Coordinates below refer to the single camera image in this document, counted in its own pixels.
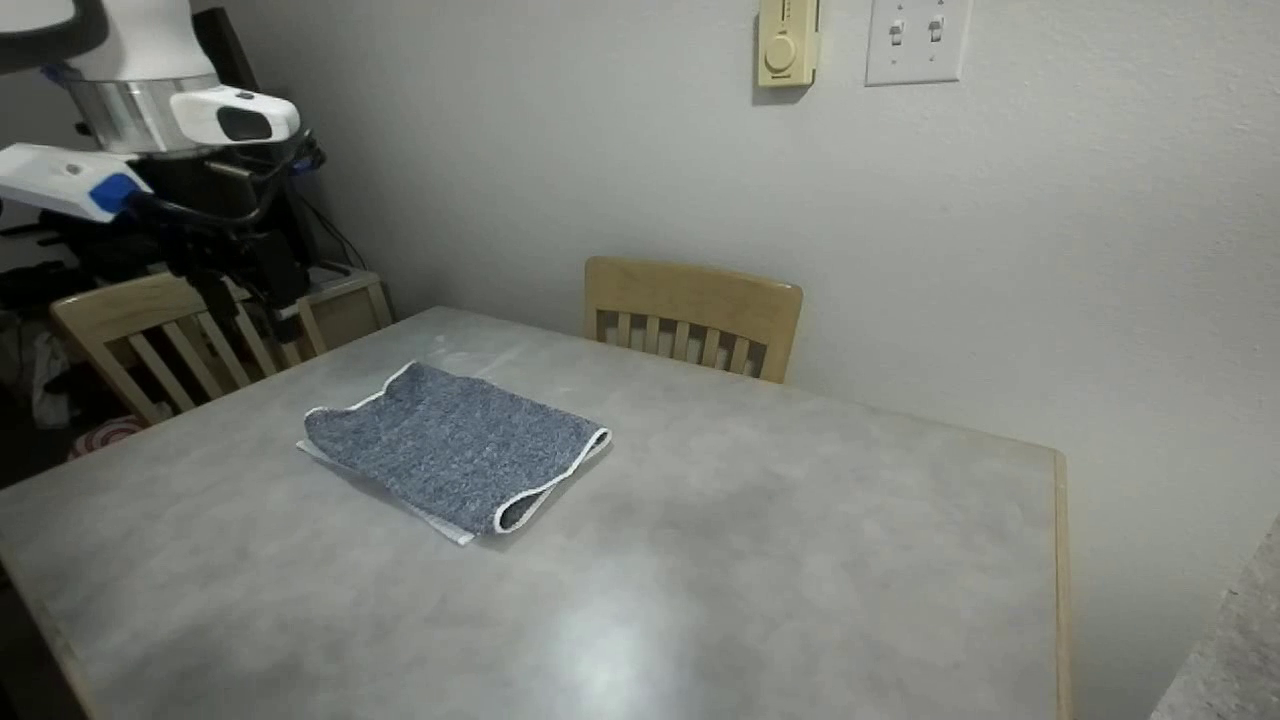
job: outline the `chair back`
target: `chair back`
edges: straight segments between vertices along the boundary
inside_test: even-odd
[[[55,298],[52,315],[147,422],[300,364],[300,348],[269,342],[245,306],[233,327],[216,323],[202,291],[168,273]]]
[[[585,285],[594,339],[771,382],[788,377],[799,285],[621,254],[594,254]]]

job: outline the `dish towel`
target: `dish towel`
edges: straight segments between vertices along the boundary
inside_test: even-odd
[[[402,367],[351,407],[307,412],[306,430],[300,447],[319,464],[455,542],[525,528],[612,438],[594,419],[427,364]]]

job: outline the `switch plate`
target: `switch plate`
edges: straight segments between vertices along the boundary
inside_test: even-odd
[[[816,81],[816,0],[760,0],[755,30],[755,88],[808,88]]]
[[[960,85],[972,0],[875,0],[868,85]]]

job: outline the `gray table top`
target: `gray table top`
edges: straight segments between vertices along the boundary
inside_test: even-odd
[[[1225,593],[1151,720],[1278,720],[1280,715],[1280,520],[1245,577]]]
[[[296,452],[425,359],[615,444],[505,549]],[[0,557],[93,715],[1054,720],[1050,447],[425,313],[0,497]]]

